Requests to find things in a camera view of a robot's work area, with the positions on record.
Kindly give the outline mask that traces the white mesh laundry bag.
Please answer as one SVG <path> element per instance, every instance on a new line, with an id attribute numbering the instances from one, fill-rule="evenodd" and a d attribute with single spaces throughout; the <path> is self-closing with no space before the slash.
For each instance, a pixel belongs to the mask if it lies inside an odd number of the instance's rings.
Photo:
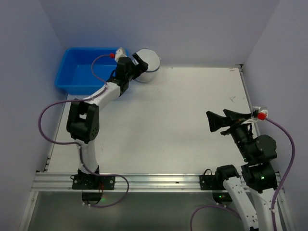
<path id="1" fill-rule="evenodd" d="M 159 56 L 151 49 L 140 49 L 134 54 L 137 54 L 142 61 L 148 64 L 147 70 L 141 73 L 138 77 L 135 77 L 134 80 L 141 83 L 150 82 L 157 76 L 160 68 Z"/>

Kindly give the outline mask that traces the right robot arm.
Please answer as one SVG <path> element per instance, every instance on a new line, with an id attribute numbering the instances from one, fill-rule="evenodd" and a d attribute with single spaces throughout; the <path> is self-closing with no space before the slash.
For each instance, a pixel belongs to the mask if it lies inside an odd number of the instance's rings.
<path id="1" fill-rule="evenodd" d="M 265 120 L 265 107 L 255 107 L 242 114 L 225 109 L 220 116 L 206 112 L 211 132 L 221 128 L 221 135 L 231 135 L 245 162 L 238 174 L 235 166 L 218 167 L 215 177 L 227 190 L 247 231 L 281 231 L 279 211 L 275 209 L 279 191 L 271 160 L 277 158 L 276 141 L 268 135 L 253 136 L 252 125 Z"/>

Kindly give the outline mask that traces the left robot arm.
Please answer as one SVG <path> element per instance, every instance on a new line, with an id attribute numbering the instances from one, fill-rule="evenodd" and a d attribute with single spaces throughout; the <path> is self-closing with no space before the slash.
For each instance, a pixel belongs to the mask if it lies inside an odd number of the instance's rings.
<path id="1" fill-rule="evenodd" d="M 91 96 L 71 102 L 66 130 L 77 145 L 79 151 L 79 171 L 99 176 L 99 165 L 95 154 L 95 139 L 100 129 L 100 110 L 120 97 L 132 80 L 148 70 L 148 63 L 133 53 L 129 58 L 125 50 L 119 48 L 111 57 L 116 68 L 104 85 Z"/>

